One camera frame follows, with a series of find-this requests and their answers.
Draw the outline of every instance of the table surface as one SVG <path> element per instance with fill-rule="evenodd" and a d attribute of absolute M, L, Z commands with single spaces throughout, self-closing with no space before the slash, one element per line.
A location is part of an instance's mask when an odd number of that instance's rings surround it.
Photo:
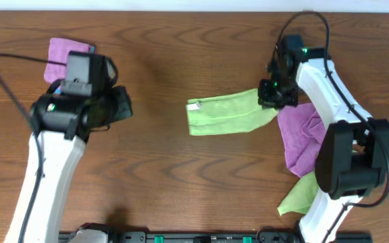
<path fill-rule="evenodd" d="M 276 119 L 247 134 L 189 136 L 186 100 L 257 87 L 290 13 L 0 12 L 0 51 L 47 58 L 49 39 L 95 43 L 127 87 L 134 116 L 93 134 L 74 173 L 63 230 L 85 222 L 121 230 L 256 232 L 290 228 L 277 206 L 298 178 L 284 161 Z M 326 14 L 330 54 L 353 96 L 389 120 L 389 14 Z M 322 45 L 319 21 L 289 32 Z M 44 65 L 0 60 L 25 106 L 44 93 Z M 22 186 L 30 131 L 0 88 L 0 242 Z M 380 189 L 364 202 L 375 200 Z M 389 242 L 389 199 L 353 209 L 341 230 Z"/>

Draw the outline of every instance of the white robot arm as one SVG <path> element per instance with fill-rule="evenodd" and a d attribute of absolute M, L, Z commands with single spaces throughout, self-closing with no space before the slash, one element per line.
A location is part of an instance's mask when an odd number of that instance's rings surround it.
<path fill-rule="evenodd" d="M 38 155 L 31 135 L 28 166 L 18 205 L 5 243 L 17 242 L 36 180 Z M 45 158 L 43 177 L 31 210 L 24 242 L 58 242 L 59 225 L 66 204 L 74 170 L 84 154 L 85 141 L 75 136 L 64 138 L 63 132 L 42 131 L 38 136 Z"/>
<path fill-rule="evenodd" d="M 299 221 L 299 234 L 304 242 L 331 242 L 352 208 L 349 205 L 358 203 L 372 188 L 382 184 L 386 173 L 373 134 L 350 111 L 344 99 L 364 122 L 375 127 L 388 148 L 389 123 L 384 119 L 374 120 L 356 102 L 328 57 L 326 65 L 337 87 L 333 86 L 325 69 L 323 48 L 306 48 L 299 35 L 288 35 L 280 40 L 276 50 L 277 59 L 268 68 L 271 80 L 260 83 L 259 104 L 276 109 L 296 106 L 301 89 L 321 117 L 327 134 L 315 164 L 319 191 L 309 212 Z M 366 146 L 363 153 L 353 153 L 356 143 Z"/>

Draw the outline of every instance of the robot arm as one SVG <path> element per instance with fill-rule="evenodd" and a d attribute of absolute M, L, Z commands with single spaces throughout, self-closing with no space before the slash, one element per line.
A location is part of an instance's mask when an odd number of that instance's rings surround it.
<path fill-rule="evenodd" d="M 123 86 L 112 87 L 118 73 L 111 60 L 93 53 L 70 52 L 67 74 L 32 105 L 43 154 L 43 176 L 24 231 L 24 242 L 58 242 L 59 225 L 73 172 L 83 156 L 94 128 L 132 116 L 130 98 Z M 17 242 L 37 177 L 38 152 L 30 138 L 26 175 L 6 243 Z M 84 230 L 79 238 L 107 242 L 107 234 Z"/>
<path fill-rule="evenodd" d="M 52 131 L 42 131 L 38 136 L 38 141 L 43 151 L 45 163 L 43 177 L 30 214 L 24 241 L 58 242 L 59 225 L 68 189 L 74 170 L 83 156 L 85 141 L 78 136 L 68 140 L 64 138 L 63 132 Z M 37 168 L 37 147 L 34 138 L 31 136 L 24 184 L 13 221 L 5 237 L 5 243 L 18 241 L 20 228 L 36 181 Z"/>
<path fill-rule="evenodd" d="M 271 80 L 260 83 L 259 104 L 276 109 L 286 105 L 297 106 L 301 89 L 322 118 L 327 134 L 315 163 L 319 191 L 309 212 L 299 222 L 299 234 L 303 242 L 320 243 L 326 235 L 325 242 L 331 242 L 352 208 L 344 210 L 344 205 L 358 203 L 372 188 L 382 185 L 386 173 L 385 161 L 373 134 L 349 111 L 327 77 L 324 50 L 304 47 L 299 35 L 285 36 L 277 48 L 278 57 L 268 68 Z M 327 65 L 346 99 L 375 128 L 389 148 L 388 121 L 372 119 L 346 89 L 330 57 Z M 364 146 L 365 150 L 354 153 L 353 144 Z M 331 229 L 336 219 L 337 224 Z"/>

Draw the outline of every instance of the microfiber cloth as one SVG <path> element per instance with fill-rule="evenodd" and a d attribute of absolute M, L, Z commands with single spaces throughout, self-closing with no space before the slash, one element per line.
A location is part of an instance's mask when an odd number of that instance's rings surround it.
<path fill-rule="evenodd" d="M 67 40 L 64 38 L 52 38 L 49 45 L 49 58 L 51 61 L 58 61 L 67 63 L 68 53 L 70 51 L 89 52 L 90 45 L 79 43 L 74 40 Z M 48 83 L 59 78 L 65 78 L 66 67 L 62 65 L 55 65 L 48 63 L 45 70 L 45 80 Z"/>
<path fill-rule="evenodd" d="M 280 203 L 277 208 L 278 213 L 280 215 L 287 212 L 307 214 L 318 190 L 315 172 L 312 171 L 304 175 Z"/>
<path fill-rule="evenodd" d="M 297 175 L 313 171 L 326 129 L 312 103 L 285 107 L 278 116 L 287 168 Z"/>
<path fill-rule="evenodd" d="M 191 99 L 186 106 L 190 135 L 250 132 L 269 123 L 278 113 L 257 103 L 257 88 L 236 94 Z"/>

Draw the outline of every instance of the crumpled cloth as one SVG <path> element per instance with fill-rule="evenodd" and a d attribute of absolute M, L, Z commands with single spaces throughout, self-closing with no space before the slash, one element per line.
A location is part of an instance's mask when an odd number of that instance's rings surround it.
<path fill-rule="evenodd" d="M 64 38 L 52 38 L 49 45 L 49 61 L 58 61 L 67 63 L 68 53 L 70 51 L 89 52 L 90 45 L 79 43 L 74 40 L 67 40 Z M 66 77 L 66 67 L 63 65 L 56 65 L 48 63 L 45 70 L 45 81 L 53 83 L 59 78 Z"/>
<path fill-rule="evenodd" d="M 312 103 L 285 107 L 278 116 L 287 168 L 303 177 L 313 171 L 326 129 Z"/>
<path fill-rule="evenodd" d="M 304 175 L 280 203 L 278 213 L 280 216 L 287 212 L 307 214 L 318 190 L 315 172 Z"/>

